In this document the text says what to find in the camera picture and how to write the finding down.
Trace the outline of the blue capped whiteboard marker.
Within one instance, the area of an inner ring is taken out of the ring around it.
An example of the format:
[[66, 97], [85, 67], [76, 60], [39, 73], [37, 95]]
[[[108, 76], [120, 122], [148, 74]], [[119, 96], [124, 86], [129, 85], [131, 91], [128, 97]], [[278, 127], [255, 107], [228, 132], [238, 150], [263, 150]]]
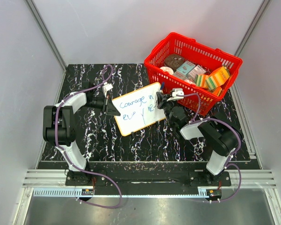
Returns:
[[165, 85], [165, 83], [162, 82], [159, 91], [156, 93], [156, 96], [157, 96], [157, 100], [158, 100], [158, 101], [161, 101], [161, 100], [163, 99], [163, 96], [164, 96], [164, 93], [163, 93], [164, 85]]

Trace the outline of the yellow framed whiteboard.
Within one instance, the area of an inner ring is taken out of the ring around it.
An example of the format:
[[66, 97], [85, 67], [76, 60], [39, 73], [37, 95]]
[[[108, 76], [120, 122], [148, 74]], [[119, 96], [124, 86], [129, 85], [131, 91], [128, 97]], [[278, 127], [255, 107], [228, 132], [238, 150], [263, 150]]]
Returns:
[[161, 84], [155, 82], [112, 100], [120, 116], [115, 120], [122, 136], [144, 129], [165, 119], [162, 109], [157, 108], [157, 95]]

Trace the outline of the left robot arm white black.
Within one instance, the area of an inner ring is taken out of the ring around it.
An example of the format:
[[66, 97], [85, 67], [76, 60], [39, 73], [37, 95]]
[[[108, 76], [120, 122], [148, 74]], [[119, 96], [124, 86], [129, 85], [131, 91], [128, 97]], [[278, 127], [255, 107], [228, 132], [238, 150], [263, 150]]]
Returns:
[[119, 116], [120, 112], [112, 103], [107, 94], [113, 85], [103, 84], [103, 97], [95, 97], [95, 86], [90, 82], [83, 83], [83, 89], [71, 92], [61, 102], [55, 105], [47, 105], [43, 111], [43, 139], [52, 144], [66, 159], [69, 171], [76, 174], [76, 180], [81, 185], [88, 185], [92, 180], [92, 174], [86, 158], [81, 154], [76, 143], [75, 113], [82, 107], [101, 110], [106, 115]]

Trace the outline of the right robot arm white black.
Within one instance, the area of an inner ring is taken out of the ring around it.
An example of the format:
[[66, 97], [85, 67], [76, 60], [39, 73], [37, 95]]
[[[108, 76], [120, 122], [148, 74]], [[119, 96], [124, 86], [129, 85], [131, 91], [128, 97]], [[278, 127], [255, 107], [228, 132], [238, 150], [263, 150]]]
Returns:
[[183, 140], [205, 139], [209, 148], [208, 163], [203, 172], [199, 173], [198, 182], [215, 185], [228, 167], [228, 162], [240, 149], [243, 132], [219, 112], [209, 118], [190, 120], [183, 106], [177, 103], [177, 98], [184, 96], [181, 89], [173, 89], [170, 94], [158, 91], [156, 96], [157, 108], [164, 111], [166, 121], [176, 137]]

